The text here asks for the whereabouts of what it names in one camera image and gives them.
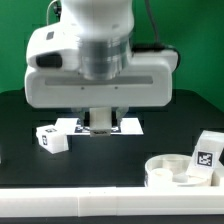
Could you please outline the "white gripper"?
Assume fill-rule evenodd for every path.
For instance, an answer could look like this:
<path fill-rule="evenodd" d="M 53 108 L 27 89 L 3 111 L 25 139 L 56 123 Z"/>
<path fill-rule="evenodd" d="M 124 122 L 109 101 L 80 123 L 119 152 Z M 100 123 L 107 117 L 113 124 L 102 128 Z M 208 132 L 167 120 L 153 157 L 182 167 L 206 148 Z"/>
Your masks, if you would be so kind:
<path fill-rule="evenodd" d="M 159 107 L 172 98 L 172 73 L 178 67 L 175 51 L 136 53 L 130 65 L 111 80 L 87 80 L 76 72 L 34 69 L 25 73 L 25 96 L 35 108 L 72 108 L 83 127 L 84 108 L 118 107 L 120 126 L 128 107 Z"/>

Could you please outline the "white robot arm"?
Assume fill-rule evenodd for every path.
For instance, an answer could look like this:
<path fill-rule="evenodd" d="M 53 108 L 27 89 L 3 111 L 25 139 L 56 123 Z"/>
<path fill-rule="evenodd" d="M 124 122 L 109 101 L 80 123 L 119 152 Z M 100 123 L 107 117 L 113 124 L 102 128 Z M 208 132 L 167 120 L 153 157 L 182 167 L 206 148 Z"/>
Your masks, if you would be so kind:
<path fill-rule="evenodd" d="M 25 94 L 35 108 L 72 108 L 90 127 L 121 119 L 133 107 L 167 105 L 175 50 L 136 50 L 132 0 L 61 0 L 60 21 L 28 42 Z"/>

